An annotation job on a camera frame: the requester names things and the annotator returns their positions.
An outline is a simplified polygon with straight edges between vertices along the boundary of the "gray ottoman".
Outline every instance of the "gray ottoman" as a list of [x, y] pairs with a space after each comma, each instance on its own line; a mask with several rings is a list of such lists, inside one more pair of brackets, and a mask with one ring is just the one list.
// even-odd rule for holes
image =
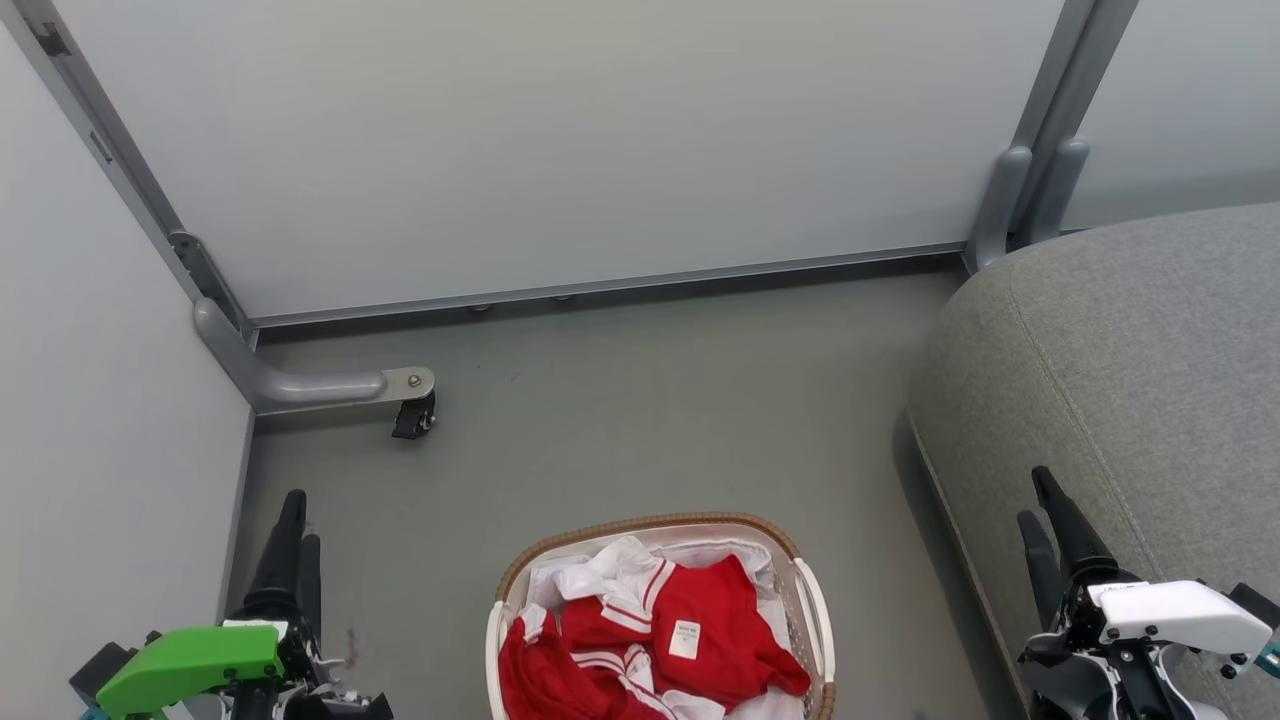
[[[983, 270], [942, 313], [910, 416], [1010, 664], [1038, 632], [1015, 521], [1038, 511], [1034, 465], [1124, 568], [1280, 601], [1280, 204], [1100, 228]], [[1188, 661], [1179, 685], [1236, 720], [1280, 716], [1258, 669], [1229, 682]]]

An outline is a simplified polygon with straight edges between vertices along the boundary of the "hinge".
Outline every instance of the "hinge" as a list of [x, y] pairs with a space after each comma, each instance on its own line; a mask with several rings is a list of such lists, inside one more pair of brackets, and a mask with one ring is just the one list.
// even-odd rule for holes
[[61, 33], [58, 32], [58, 26], [54, 23], [45, 23], [44, 27], [46, 35], [40, 35], [40, 31], [33, 27], [31, 28], [31, 33], [36, 36], [40, 46], [45, 50], [45, 55], [49, 55], [50, 58], [70, 55], [72, 51], [67, 47], [67, 42], [63, 40]]

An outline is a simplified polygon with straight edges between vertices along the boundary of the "clothing label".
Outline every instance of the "clothing label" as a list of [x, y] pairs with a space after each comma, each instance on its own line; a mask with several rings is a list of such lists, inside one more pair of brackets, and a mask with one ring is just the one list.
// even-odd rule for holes
[[689, 620], [676, 620], [676, 629], [671, 633], [671, 650], [668, 655], [698, 660], [698, 638], [703, 634], [703, 626]]

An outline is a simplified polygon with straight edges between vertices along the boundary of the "black caster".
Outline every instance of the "black caster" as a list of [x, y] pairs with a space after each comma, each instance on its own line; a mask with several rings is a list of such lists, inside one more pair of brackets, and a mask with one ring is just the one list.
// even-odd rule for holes
[[401, 411], [396, 415], [396, 429], [392, 437], [401, 439], [417, 439], [431, 429], [435, 423], [435, 392], [420, 400], [406, 400], [401, 402]]

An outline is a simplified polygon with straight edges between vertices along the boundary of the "robotic arm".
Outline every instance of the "robotic arm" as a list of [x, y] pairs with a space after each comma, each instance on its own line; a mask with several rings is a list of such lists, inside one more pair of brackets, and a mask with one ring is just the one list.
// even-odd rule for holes
[[1036, 515], [1018, 515], [1043, 630], [1018, 659], [1036, 720], [1226, 720], [1170, 680], [1180, 647], [1220, 659], [1226, 679], [1251, 664], [1280, 678], [1274, 602], [1243, 583], [1224, 594], [1196, 580], [1142, 580], [1120, 569], [1047, 468], [1032, 480], [1062, 552], [1059, 565]]
[[340, 692], [320, 656], [320, 538], [307, 496], [292, 491], [259, 559], [244, 605], [221, 625], [152, 633], [142, 650], [105, 646], [72, 687], [110, 720], [164, 719], [212, 694], [224, 720], [393, 720], [385, 696]]

